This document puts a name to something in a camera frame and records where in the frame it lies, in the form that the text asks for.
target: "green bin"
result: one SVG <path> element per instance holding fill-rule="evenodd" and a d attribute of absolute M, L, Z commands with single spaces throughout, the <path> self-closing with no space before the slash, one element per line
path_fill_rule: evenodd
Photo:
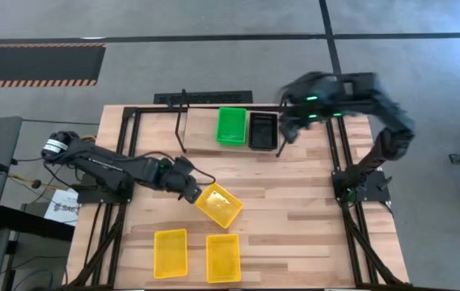
<path fill-rule="evenodd" d="M 246 143 L 247 110 L 219 108 L 216 139 L 224 146 L 242 146 Z"/>

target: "gray floor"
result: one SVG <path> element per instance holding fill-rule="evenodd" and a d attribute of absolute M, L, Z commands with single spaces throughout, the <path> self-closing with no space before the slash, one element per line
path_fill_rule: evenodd
<path fill-rule="evenodd" d="M 454 0 L 327 0 L 334 33 L 460 32 Z M 0 0 L 0 38 L 324 33 L 317 0 Z M 383 168 L 411 282 L 460 289 L 460 39 L 337 40 L 343 72 L 378 72 L 390 96 L 416 120 L 405 158 Z M 309 70 L 331 71 L 325 40 L 108 44 L 97 86 L 0 88 L 0 116 L 98 122 L 108 103 L 151 103 L 154 93 L 253 90 L 270 102 L 279 86 Z M 372 129 L 382 126 L 373 120 Z M 58 129 L 24 123 L 16 155 L 38 155 Z M 38 164 L 15 172 L 49 177 Z M 63 174 L 72 180 L 72 173 Z M 30 202 L 9 184 L 3 204 Z"/>

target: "black plastic tray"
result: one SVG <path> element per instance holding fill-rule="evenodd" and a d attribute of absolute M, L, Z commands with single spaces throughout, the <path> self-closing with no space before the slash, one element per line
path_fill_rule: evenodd
<path fill-rule="evenodd" d="M 250 113 L 248 145 L 252 150 L 275 150 L 278 147 L 277 114 Z"/>

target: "yellow bin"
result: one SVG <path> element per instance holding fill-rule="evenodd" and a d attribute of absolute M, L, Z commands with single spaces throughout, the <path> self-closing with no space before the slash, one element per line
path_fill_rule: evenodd
<path fill-rule="evenodd" d="M 156 231 L 154 278 L 163 279 L 187 274 L 187 230 Z"/>
<path fill-rule="evenodd" d="M 206 279 L 208 283 L 240 282 L 237 234 L 206 237 Z"/>
<path fill-rule="evenodd" d="M 197 198 L 196 205 L 224 228 L 230 226 L 243 208 L 243 203 L 218 183 L 209 185 Z"/>

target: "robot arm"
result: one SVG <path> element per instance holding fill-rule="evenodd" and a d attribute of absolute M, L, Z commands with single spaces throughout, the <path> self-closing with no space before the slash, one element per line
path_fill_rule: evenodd
<path fill-rule="evenodd" d="M 130 197 L 133 183 L 154 190 L 177 192 L 194 203 L 201 190 L 190 173 L 195 167 L 185 157 L 156 158 L 145 155 L 130 158 L 82 141 L 77 133 L 52 133 L 41 151 L 44 162 L 77 167 L 122 197 Z"/>
<path fill-rule="evenodd" d="M 372 150 L 357 165 L 347 168 L 349 187 L 363 183 L 366 176 L 386 160 L 405 155 L 414 134 L 414 121 L 388 99 L 373 73 L 332 74 L 311 72 L 283 88 L 282 102 L 290 103 L 280 118 L 280 130 L 288 143 L 298 131 L 333 116 L 357 113 L 376 116 L 386 127 L 378 134 Z"/>

